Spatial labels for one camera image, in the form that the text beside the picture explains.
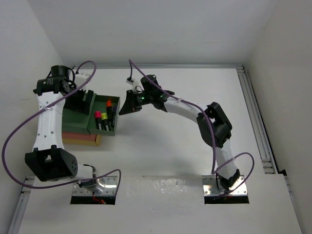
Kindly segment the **orange highlighter marker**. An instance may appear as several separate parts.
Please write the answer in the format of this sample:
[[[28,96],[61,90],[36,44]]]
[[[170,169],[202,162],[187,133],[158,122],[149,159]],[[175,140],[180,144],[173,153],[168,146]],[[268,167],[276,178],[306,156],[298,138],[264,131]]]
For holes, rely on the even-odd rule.
[[[112,103],[110,100],[106,101],[106,113],[107,113],[107,118],[108,121],[112,121],[112,116],[113,116],[113,108],[112,108]]]

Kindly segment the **yellow highlighter marker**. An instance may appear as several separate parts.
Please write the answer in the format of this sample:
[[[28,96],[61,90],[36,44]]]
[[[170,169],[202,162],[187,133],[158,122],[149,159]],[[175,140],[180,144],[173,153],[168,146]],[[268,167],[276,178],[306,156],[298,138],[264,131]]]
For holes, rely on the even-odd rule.
[[[102,119],[102,125],[103,125],[103,129],[105,131],[109,131],[110,130],[110,124],[108,121],[108,117],[106,113],[102,113],[101,114],[101,119]]]

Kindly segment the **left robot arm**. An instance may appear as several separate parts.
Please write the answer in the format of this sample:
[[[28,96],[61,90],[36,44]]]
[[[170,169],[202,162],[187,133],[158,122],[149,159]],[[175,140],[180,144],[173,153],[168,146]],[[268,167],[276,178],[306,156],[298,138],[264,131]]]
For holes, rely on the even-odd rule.
[[[39,103],[38,130],[32,151],[25,154],[25,163],[42,182],[96,176],[93,166],[79,164],[63,146],[64,97],[74,89],[69,72],[70,68],[66,66],[52,66],[51,74],[40,79],[34,90]]]

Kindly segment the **purple highlighter marker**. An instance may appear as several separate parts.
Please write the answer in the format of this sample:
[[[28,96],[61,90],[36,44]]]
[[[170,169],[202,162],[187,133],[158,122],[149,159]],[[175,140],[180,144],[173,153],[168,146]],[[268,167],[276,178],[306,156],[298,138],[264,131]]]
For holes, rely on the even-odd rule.
[[[113,112],[112,112],[112,121],[111,121],[111,127],[115,127],[115,121],[116,121],[116,115],[117,115],[117,106],[115,105],[113,107]]]

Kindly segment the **yellow bottom drawer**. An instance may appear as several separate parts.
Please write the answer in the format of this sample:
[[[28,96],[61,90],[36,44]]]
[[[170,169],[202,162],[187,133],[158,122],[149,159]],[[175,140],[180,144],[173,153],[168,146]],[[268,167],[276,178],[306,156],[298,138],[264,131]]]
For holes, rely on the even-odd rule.
[[[72,140],[62,138],[64,144],[75,144],[84,146],[99,146],[101,144],[102,136],[97,135],[96,141]]]

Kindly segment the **pink highlighter marker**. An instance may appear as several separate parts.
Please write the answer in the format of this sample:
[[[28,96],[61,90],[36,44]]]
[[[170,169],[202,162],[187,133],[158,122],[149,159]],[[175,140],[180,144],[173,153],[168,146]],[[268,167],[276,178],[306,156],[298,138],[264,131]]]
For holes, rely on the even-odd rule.
[[[96,122],[96,127],[98,130],[103,130],[102,126],[102,119],[101,119],[101,112],[100,111],[95,111],[95,122]]]

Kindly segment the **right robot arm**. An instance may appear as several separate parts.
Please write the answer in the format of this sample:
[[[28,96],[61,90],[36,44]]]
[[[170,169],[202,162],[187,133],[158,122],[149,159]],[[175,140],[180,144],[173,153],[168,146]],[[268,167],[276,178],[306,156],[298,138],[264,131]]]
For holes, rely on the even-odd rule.
[[[152,104],[156,109],[167,113],[178,114],[198,125],[203,141],[213,148],[213,167],[219,184],[225,191],[229,191],[239,179],[240,171],[234,163],[230,138],[232,125],[221,106],[213,102],[210,105],[199,107],[184,100],[174,98],[175,94],[169,90],[162,90],[155,75],[147,75],[140,81],[132,77],[126,79],[132,86],[126,91],[126,100],[119,115],[139,112],[143,105]]]

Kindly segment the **coral drawer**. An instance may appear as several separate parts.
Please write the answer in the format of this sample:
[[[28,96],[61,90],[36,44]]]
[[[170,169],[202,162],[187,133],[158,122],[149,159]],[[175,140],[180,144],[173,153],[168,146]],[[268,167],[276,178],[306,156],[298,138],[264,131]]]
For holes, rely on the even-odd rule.
[[[97,135],[63,132],[62,138],[72,140],[96,141]]]

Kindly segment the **green top drawer box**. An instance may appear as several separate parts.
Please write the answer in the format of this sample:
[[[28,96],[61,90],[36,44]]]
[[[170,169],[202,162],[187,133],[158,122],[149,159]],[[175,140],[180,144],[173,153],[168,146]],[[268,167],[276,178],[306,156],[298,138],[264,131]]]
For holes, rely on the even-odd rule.
[[[94,94],[89,114],[63,110],[62,131],[64,133],[115,136],[119,106],[120,97]]]

